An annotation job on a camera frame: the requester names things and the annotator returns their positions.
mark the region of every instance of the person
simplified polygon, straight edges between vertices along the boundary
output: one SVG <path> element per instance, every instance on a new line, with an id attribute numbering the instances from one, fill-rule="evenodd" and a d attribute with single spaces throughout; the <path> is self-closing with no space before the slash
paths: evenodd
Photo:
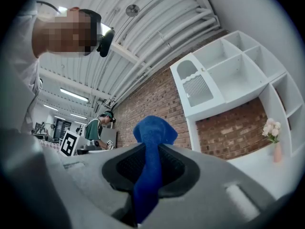
<path id="1" fill-rule="evenodd" d="M 37 18 L 36 0 L 30 0 L 20 10 L 0 52 L 1 66 L 10 68 L 9 73 L 5 72 L 6 77 L 21 80 L 33 92 L 21 127 L 16 124 L 16 129 L 30 134 L 33 128 L 33 110 L 42 89 L 39 79 L 41 55 L 46 52 L 88 55 L 96 47 L 101 30 L 101 16 L 91 10 L 74 7 L 48 21 Z"/>
<path id="2" fill-rule="evenodd" d="M 100 147 L 107 149 L 107 144 L 101 140 L 102 125 L 107 125 L 114 120 L 113 112 L 105 111 L 96 119 L 91 120 L 85 131 L 85 138 L 88 140 L 96 140 L 99 142 Z"/>

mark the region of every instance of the white shelf unit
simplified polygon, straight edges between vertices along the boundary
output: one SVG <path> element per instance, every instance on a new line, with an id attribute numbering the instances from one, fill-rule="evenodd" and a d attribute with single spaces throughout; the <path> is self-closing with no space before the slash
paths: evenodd
<path id="1" fill-rule="evenodd" d="M 285 72 L 281 62 L 263 46 L 256 46 L 244 53 L 254 61 L 270 81 Z"/>
<path id="2" fill-rule="evenodd" d="M 259 43 L 256 40 L 242 33 L 241 31 L 236 31 L 229 35 L 226 35 L 223 37 L 223 39 L 227 40 L 243 52 L 256 46 L 259 46 Z"/>
<path id="3" fill-rule="evenodd" d="M 208 69 L 208 72 L 226 102 L 241 98 L 266 84 L 265 76 L 257 66 L 241 54 Z"/>
<path id="4" fill-rule="evenodd" d="M 292 154 L 301 149 L 305 144 L 305 106 L 299 107 L 291 116 L 288 117 L 291 128 Z"/>
<path id="5" fill-rule="evenodd" d="M 259 95 L 264 110 L 268 118 L 273 118 L 281 123 L 281 133 L 279 141 L 281 142 L 282 151 L 285 156 L 291 156 L 291 134 L 288 120 L 286 118 L 284 107 L 281 99 L 275 91 L 275 88 L 269 83 Z"/>
<path id="6" fill-rule="evenodd" d="M 268 118 L 282 124 L 285 156 L 305 145 L 305 104 L 285 67 L 264 46 L 236 31 L 171 66 L 191 138 L 200 152 L 196 121 L 260 97 Z"/>
<path id="7" fill-rule="evenodd" d="M 240 52 L 225 40 L 216 40 L 203 48 L 193 52 L 193 55 L 204 66 L 209 69 L 212 66 L 238 55 Z"/>
<path id="8" fill-rule="evenodd" d="M 285 114 L 291 116 L 303 104 L 298 88 L 289 74 L 284 74 L 279 80 L 272 82 L 283 102 Z"/>

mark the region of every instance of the brick wall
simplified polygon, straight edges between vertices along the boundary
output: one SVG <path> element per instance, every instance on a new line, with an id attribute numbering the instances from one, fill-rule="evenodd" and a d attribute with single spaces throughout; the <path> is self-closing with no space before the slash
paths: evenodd
<path id="1" fill-rule="evenodd" d="M 186 119 L 169 67 L 188 53 L 225 34 L 221 32 L 169 62 L 114 109 L 117 119 L 115 128 L 118 130 L 117 147 L 136 143 L 132 133 L 135 125 L 145 116 L 156 115 L 165 119 L 178 132 L 176 146 L 191 149 Z M 226 159 L 253 152 L 267 144 L 259 133 L 265 121 L 266 115 L 259 99 L 199 121 L 197 127 L 201 150 Z"/>
<path id="2" fill-rule="evenodd" d="M 268 144 L 263 135 L 267 120 L 259 98 L 210 118 L 197 121 L 201 152 L 230 159 Z"/>

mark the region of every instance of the fluorescent light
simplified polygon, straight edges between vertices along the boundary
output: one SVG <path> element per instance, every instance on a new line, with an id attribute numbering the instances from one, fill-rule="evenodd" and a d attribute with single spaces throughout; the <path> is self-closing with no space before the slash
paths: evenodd
<path id="1" fill-rule="evenodd" d="M 104 36 L 107 31 L 111 30 L 111 28 L 108 27 L 107 25 L 104 25 L 103 23 L 101 23 L 101 24 L 102 24 L 102 34 Z"/>
<path id="2" fill-rule="evenodd" d="M 81 122 L 77 122 L 77 121 L 74 121 L 75 123 L 78 123 L 78 124 L 82 124 L 82 125 L 87 125 L 85 123 L 81 123 Z"/>
<path id="3" fill-rule="evenodd" d="M 83 100 L 83 101 L 86 101 L 86 102 L 88 101 L 87 98 L 82 97 L 82 96 L 79 96 L 79 95 L 74 94 L 74 93 L 71 93 L 71 92 L 69 92 L 69 91 L 67 91 L 67 90 L 65 90 L 65 89 L 62 89 L 62 88 L 61 88 L 61 92 L 64 93 L 64 94 L 70 95 L 70 96 L 72 96 L 72 97 L 76 97 L 76 98 L 78 98 L 78 99 L 81 99 L 81 100 Z"/>
<path id="4" fill-rule="evenodd" d="M 61 13 L 64 13 L 64 12 L 65 12 L 65 11 L 67 11 L 68 9 L 67 9 L 67 8 L 64 8 L 64 7 L 59 6 L 59 7 L 58 7 L 58 10 L 59 10 Z"/>
<path id="5" fill-rule="evenodd" d="M 53 110 L 56 110 L 56 111 L 58 111 L 58 109 L 55 109 L 55 108 L 52 108 L 52 107 L 50 107 L 50 106 L 47 106 L 47 105 L 43 105 L 43 106 L 45 106 L 45 107 L 47 107 L 47 108 L 50 108 L 50 109 L 53 109 Z"/>
<path id="6" fill-rule="evenodd" d="M 54 115 L 54 117 L 56 117 L 56 118 L 58 118 L 58 119 L 61 119 L 61 120 L 66 120 L 66 119 L 61 118 L 61 117 L 58 117 L 58 116 L 56 116 L 56 115 Z"/>
<path id="7" fill-rule="evenodd" d="M 79 116 L 79 115 L 76 115 L 76 114 L 72 114 L 72 113 L 70 113 L 71 115 L 73 115 L 73 116 L 75 116 L 75 117 L 79 117 L 79 118 L 82 118 L 82 119 L 87 119 L 86 117 L 83 117 L 83 116 Z"/>

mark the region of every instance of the blue cloth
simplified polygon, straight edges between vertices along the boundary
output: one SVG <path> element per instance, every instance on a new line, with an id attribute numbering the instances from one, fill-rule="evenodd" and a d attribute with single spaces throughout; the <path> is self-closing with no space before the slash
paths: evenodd
<path id="1" fill-rule="evenodd" d="M 133 188 L 133 202 L 137 223 L 148 216 L 158 203 L 158 190 L 162 187 L 162 168 L 158 145 L 173 144 L 178 134 L 163 119 L 147 116 L 133 130 L 138 143 L 145 143 L 145 165 Z"/>

